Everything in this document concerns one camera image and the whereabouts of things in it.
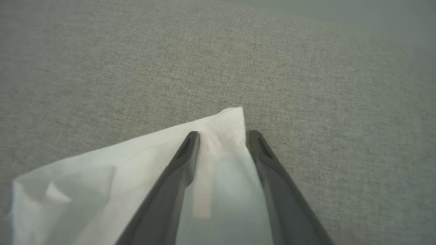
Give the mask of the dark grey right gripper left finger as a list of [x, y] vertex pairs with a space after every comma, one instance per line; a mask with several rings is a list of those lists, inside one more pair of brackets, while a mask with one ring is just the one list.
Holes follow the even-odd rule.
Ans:
[[174, 245], [186, 188], [193, 182], [201, 144], [191, 131], [118, 238], [117, 245]]

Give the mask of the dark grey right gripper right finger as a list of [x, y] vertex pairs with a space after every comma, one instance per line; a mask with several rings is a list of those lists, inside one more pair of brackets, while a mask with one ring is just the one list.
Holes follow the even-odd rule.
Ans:
[[248, 130], [246, 146], [263, 188], [274, 245], [333, 245], [262, 133]]

